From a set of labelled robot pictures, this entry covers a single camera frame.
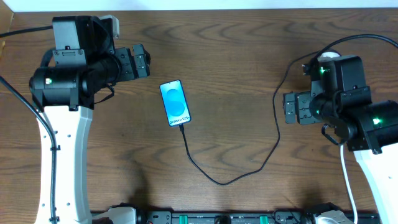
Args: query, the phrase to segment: wooden table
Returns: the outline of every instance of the wooden table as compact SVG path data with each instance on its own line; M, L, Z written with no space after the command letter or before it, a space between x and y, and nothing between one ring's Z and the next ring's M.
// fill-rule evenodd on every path
M142 43L151 76L119 83L116 96L95 107L88 138L90 208L120 202L140 208L265 211L333 202L351 210L339 150L321 124L284 122L282 94L310 88L301 64L275 100L281 140L259 174L220 187L192 166L178 128L170 128L161 83L181 79L192 114L185 126L194 160L227 181L258 169L277 140L272 94L291 60L336 39L375 33L398 39L398 9L17 13L11 30L47 26L53 16L113 14L117 47ZM54 46L51 30L6 39L1 75L30 99L29 78ZM335 47L360 55L373 100L398 100L398 51L379 40ZM0 87L0 222L32 223L40 193L40 139L33 115ZM107 95L101 91L96 99ZM375 211L352 153L348 175L359 210Z

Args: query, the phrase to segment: green connector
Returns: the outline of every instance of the green connector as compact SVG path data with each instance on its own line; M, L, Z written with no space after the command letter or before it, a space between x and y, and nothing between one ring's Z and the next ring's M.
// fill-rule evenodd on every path
M260 224L268 224L268 216L260 216Z
M180 215L180 224L188 224L188 215Z

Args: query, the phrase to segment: smartphone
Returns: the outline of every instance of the smartphone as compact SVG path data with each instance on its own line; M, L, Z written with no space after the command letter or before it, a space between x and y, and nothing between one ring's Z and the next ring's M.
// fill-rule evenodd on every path
M176 126L191 121L191 114L185 99L180 80L160 85L164 109L170 126Z

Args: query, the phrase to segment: white cable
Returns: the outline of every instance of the white cable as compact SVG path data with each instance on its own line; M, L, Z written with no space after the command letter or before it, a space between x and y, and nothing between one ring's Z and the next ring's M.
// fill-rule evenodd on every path
M355 206L355 202L354 202L353 193L351 191L351 187L349 186L349 180L348 180L347 169L346 169L346 162L344 161L344 144L340 145L340 159L341 159L341 166L343 167L344 179L346 181L346 186L347 186L349 200L351 201L351 206L353 207L353 211L354 211L354 224L357 224L358 223L358 213L356 211L356 206Z

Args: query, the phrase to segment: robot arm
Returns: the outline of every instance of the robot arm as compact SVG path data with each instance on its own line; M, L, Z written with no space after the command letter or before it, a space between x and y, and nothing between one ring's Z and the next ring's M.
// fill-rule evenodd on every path
M376 201L383 223L398 219L398 104L372 103L362 60L355 55L322 55L311 76L311 91L284 94L286 123L324 122L322 134L333 144L347 143L354 152ZM334 128L341 140L326 133Z
M51 57L30 79L35 107L51 125L59 150L55 171L55 208L61 223L92 222L87 199L87 138L93 119L94 94L117 82L149 76L150 55L141 44L115 49L119 22L113 16L54 17L55 67ZM48 223L51 194L51 142L39 122L42 168L39 211L36 223ZM103 215L115 224L136 224L133 208L112 208Z

